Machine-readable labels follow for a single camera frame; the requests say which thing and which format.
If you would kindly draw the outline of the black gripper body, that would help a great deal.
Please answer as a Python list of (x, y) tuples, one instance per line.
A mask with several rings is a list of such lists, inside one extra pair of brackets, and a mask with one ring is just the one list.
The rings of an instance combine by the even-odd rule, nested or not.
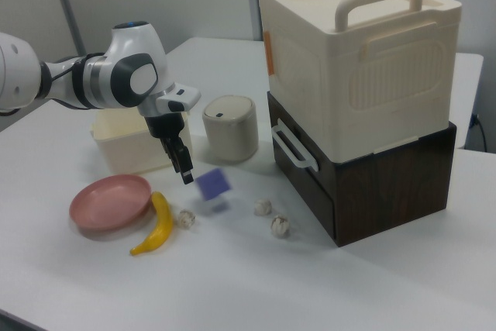
[(184, 128), (183, 116), (180, 112), (168, 113), (156, 117), (146, 117), (150, 135), (157, 139), (172, 139), (179, 137)]

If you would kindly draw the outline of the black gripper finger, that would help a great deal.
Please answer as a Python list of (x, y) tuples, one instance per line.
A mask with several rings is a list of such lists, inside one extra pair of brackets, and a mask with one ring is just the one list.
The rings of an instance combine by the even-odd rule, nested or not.
[(190, 184), (193, 182), (194, 178), (192, 175), (192, 161), (189, 149), (184, 145), (180, 137), (171, 140), (174, 143), (174, 150), (177, 156), (177, 160), (180, 166), (179, 175), (181, 176), (184, 184)]
[(160, 138), (160, 142), (162, 144), (162, 147), (164, 149), (164, 151), (166, 152), (166, 154), (168, 155), (169, 159), (170, 159), (170, 162), (172, 163), (172, 166), (174, 168), (174, 171), (176, 173), (179, 173), (180, 172), (180, 166), (179, 166), (179, 163), (178, 163), (178, 160), (177, 160), (177, 156), (176, 156), (176, 153), (175, 153), (175, 150), (174, 150), (174, 143), (171, 142), (171, 140), (169, 138)]

